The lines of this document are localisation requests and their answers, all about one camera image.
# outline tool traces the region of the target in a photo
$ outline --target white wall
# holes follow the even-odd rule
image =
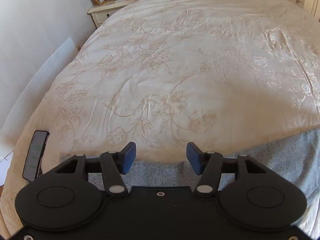
[[[0,128],[27,84],[69,37],[95,31],[90,0],[0,0]]]

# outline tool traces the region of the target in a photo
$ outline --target circular pad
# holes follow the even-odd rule
[[[248,191],[249,202],[261,208],[274,208],[281,205],[284,196],[281,191],[272,187],[255,187]]]
[[[75,174],[52,172],[20,190],[15,208],[23,224],[62,231],[89,220],[101,203],[102,195],[95,185]]]
[[[49,187],[38,194],[38,202],[44,207],[58,208],[70,204],[75,193],[67,187]]]
[[[249,174],[229,184],[220,191],[219,202],[238,224],[266,231],[295,224],[307,208],[300,189],[280,176],[266,174]]]
[[[197,191],[200,193],[210,193],[213,191],[213,188],[210,187],[209,185],[200,185],[197,187]]]
[[[119,193],[122,193],[124,192],[124,187],[121,186],[121,185],[113,185],[109,188],[109,191],[111,193],[115,193],[115,194],[119,194]]]

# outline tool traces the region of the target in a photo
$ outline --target nightstand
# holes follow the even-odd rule
[[[91,14],[96,27],[99,28],[103,22],[113,15],[117,10],[135,1],[137,0],[111,0],[102,5],[92,6],[87,13]]]

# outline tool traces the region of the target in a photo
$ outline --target bed sheet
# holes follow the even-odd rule
[[[317,127],[320,24],[287,0],[139,0],[112,15],[55,79],[20,137],[0,211],[10,234],[34,130],[42,169],[62,155],[137,144],[185,160],[194,141],[224,155]]]

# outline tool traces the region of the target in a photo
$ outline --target smartphone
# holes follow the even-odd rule
[[[41,161],[48,137],[47,131],[36,130],[33,134],[22,174],[29,182],[33,182],[41,173]]]

